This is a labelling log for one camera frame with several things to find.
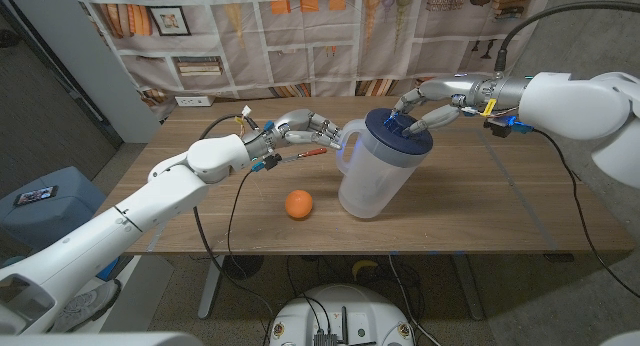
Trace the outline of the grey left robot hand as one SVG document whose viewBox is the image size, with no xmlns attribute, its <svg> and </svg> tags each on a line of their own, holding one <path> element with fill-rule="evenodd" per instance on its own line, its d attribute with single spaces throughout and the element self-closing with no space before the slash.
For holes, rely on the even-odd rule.
<svg viewBox="0 0 640 346">
<path fill-rule="evenodd" d="M 341 129 L 329 119 L 309 109 L 297 109 L 265 125 L 263 131 L 250 136 L 244 144 L 249 158 L 256 159 L 298 144 L 314 143 L 341 150 L 341 136 Z"/>
</svg>

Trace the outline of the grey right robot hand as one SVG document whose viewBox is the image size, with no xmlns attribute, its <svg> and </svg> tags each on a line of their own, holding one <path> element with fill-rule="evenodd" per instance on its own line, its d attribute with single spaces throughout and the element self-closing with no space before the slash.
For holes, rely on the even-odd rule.
<svg viewBox="0 0 640 346">
<path fill-rule="evenodd" d="M 409 114 L 415 107 L 430 101 L 447 101 L 447 104 L 425 114 L 407 126 L 404 137 L 446 126 L 463 112 L 486 117 L 510 114 L 516 111 L 529 79 L 489 77 L 477 74 L 458 74 L 433 78 L 404 94 L 385 121 L 389 125 L 401 115 Z"/>
</svg>

